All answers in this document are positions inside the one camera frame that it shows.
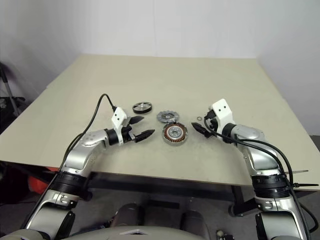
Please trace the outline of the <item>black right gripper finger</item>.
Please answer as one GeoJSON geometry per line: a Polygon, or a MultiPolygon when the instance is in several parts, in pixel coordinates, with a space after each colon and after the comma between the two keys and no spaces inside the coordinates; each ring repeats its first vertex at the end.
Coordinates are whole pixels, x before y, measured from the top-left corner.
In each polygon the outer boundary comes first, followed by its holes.
{"type": "Polygon", "coordinates": [[[207,134],[207,130],[201,124],[197,122],[192,122],[191,125],[198,133],[207,134]]]}

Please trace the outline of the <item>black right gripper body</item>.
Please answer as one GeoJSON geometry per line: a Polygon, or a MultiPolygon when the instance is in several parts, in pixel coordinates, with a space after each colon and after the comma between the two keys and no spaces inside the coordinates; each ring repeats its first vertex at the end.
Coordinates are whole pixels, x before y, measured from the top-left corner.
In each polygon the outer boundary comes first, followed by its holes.
{"type": "Polygon", "coordinates": [[[220,134],[218,133],[218,116],[214,111],[208,111],[206,115],[204,116],[204,136],[208,139],[210,137],[220,137],[220,134]]]}

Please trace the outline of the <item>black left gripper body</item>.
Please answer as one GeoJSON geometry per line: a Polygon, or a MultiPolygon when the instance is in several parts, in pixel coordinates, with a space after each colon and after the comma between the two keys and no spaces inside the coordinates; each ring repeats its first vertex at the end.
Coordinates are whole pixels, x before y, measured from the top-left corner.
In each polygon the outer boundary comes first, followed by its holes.
{"type": "Polygon", "coordinates": [[[128,143],[130,141],[135,140],[135,135],[132,133],[132,127],[131,125],[136,123],[136,117],[130,117],[128,119],[125,119],[122,123],[123,127],[121,129],[121,135],[124,143],[128,143]]]}

